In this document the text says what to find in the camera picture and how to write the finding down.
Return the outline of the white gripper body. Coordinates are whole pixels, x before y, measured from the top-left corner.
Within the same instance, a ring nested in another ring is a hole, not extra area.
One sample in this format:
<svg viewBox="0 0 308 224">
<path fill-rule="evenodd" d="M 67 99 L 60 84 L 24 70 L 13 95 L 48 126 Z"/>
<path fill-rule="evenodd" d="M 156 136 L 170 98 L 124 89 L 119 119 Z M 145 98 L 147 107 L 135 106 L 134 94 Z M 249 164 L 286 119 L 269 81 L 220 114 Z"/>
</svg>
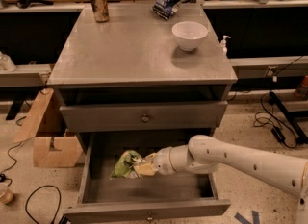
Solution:
<svg viewBox="0 0 308 224">
<path fill-rule="evenodd" d="M 152 159 L 154 170 L 161 175 L 171 175 L 175 173 L 170 160 L 171 147 L 159 150 Z"/>
</svg>

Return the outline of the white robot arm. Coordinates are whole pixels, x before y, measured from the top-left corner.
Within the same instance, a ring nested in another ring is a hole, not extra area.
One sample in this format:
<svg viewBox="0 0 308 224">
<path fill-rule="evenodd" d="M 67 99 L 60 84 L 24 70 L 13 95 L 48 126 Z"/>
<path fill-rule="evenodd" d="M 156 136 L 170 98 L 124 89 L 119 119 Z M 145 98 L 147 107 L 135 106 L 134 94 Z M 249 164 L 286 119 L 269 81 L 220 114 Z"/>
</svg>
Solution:
<svg viewBox="0 0 308 224">
<path fill-rule="evenodd" d="M 231 166 L 298 198 L 295 224 L 308 224 L 308 160 L 196 135 L 186 145 L 166 147 L 134 163 L 139 175 L 207 174 Z"/>
</svg>

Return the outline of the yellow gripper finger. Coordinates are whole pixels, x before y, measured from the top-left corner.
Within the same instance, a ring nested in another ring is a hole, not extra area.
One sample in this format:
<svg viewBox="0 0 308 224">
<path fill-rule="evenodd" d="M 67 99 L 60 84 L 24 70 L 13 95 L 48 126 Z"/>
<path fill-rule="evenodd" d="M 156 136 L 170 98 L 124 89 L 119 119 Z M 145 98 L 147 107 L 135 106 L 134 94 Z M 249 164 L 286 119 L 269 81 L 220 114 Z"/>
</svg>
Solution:
<svg viewBox="0 0 308 224">
<path fill-rule="evenodd" d="M 134 170 L 141 176 L 154 176 L 157 172 L 157 168 L 151 162 L 137 164 Z"/>
<path fill-rule="evenodd" d="M 152 162 L 153 159 L 156 157 L 156 153 L 151 153 L 145 157 L 142 158 L 142 162 L 146 163 L 146 162 Z"/>
</svg>

